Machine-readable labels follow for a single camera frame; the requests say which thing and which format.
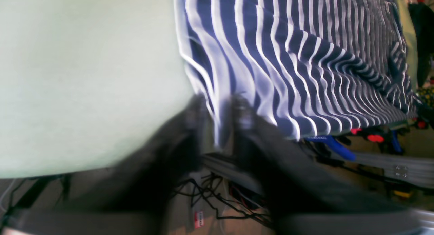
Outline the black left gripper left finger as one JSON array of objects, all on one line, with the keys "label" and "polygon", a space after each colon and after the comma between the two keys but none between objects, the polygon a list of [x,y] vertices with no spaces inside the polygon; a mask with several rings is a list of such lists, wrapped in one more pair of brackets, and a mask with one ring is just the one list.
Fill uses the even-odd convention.
[{"label": "black left gripper left finger", "polygon": [[205,103],[194,96],[84,195],[52,210],[14,210],[7,234],[160,235],[175,185],[200,170]]}]

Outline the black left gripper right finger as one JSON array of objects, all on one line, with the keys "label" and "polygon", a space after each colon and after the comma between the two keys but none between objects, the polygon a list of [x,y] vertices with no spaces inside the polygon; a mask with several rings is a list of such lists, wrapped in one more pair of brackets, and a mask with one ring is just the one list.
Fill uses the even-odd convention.
[{"label": "black left gripper right finger", "polygon": [[242,96],[231,99],[238,166],[261,186],[277,235],[422,235],[412,209],[329,173]]}]

